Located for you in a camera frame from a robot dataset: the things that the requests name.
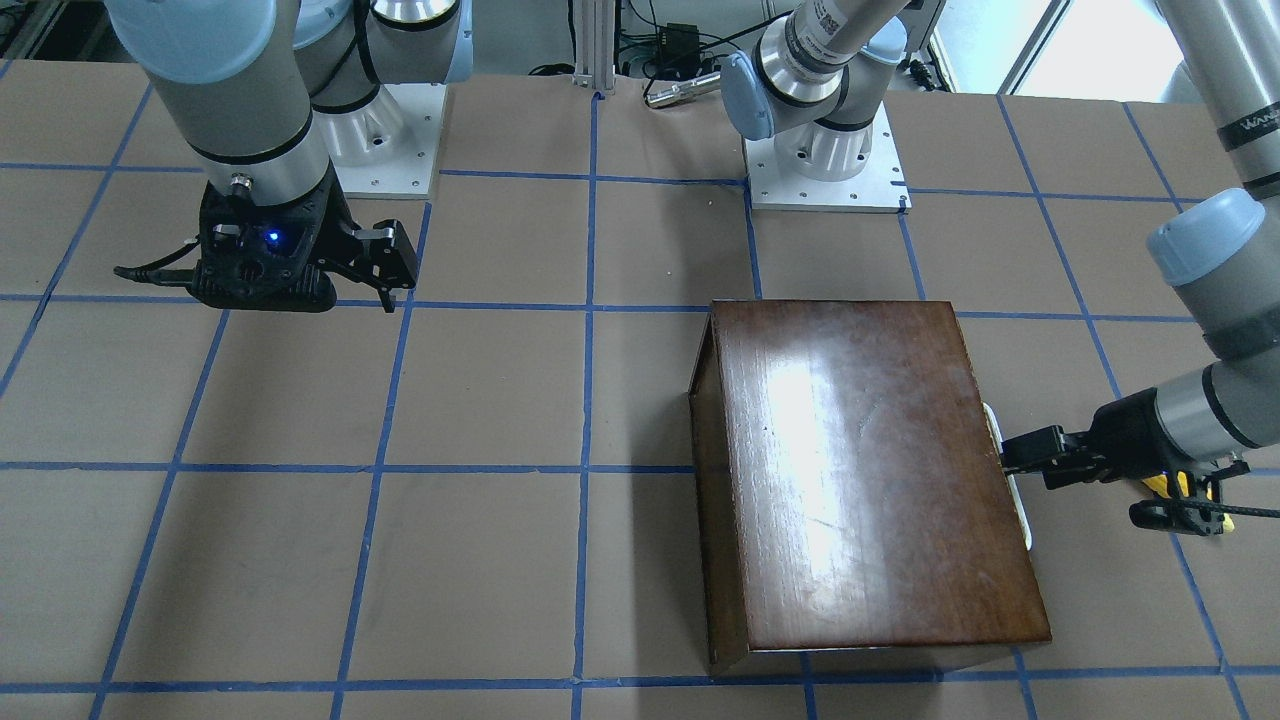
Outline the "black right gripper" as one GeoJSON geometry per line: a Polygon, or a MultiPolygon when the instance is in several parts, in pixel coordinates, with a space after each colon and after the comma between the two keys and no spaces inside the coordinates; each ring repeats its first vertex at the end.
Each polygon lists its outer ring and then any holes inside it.
{"type": "Polygon", "coordinates": [[[399,220],[358,229],[337,170],[329,165],[307,192],[278,205],[256,190],[206,183],[200,202],[200,283],[287,286],[310,266],[376,291],[384,313],[397,290],[413,290],[419,255],[399,220]]]}

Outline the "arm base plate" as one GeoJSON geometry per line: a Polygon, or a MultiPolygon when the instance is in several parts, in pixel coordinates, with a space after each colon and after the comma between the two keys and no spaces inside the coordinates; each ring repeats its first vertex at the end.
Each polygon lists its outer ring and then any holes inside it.
{"type": "Polygon", "coordinates": [[[861,129],[810,123],[742,146],[756,209],[901,214],[913,208],[884,104],[861,129]]]}
{"type": "Polygon", "coordinates": [[[357,110],[316,111],[346,196],[431,200],[448,100],[447,85],[387,85],[357,110]]]}

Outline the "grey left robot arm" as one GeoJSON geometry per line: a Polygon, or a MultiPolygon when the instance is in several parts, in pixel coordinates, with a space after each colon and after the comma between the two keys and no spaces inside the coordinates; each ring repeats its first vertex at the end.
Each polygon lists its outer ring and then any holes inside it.
{"type": "MultiPolygon", "coordinates": [[[[724,109],[760,141],[815,123],[869,126],[902,53],[901,1],[805,1],[772,20],[721,81],[724,109]]],[[[1047,487],[1194,475],[1277,443],[1277,4],[1161,1],[1158,10],[1239,178],[1147,240],[1203,332],[1211,365],[1100,407],[1091,428],[1007,439],[1002,462],[1047,487]]]]}

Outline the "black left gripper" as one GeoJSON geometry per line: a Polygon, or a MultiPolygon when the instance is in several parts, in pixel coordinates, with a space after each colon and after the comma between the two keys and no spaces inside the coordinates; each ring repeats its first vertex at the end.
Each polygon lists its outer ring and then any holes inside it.
{"type": "Polygon", "coordinates": [[[1000,461],[1006,471],[1039,471],[1044,488],[1143,480],[1176,466],[1157,407],[1157,389],[1148,388],[1097,409],[1087,432],[1044,427],[1005,439],[1000,461]]]}

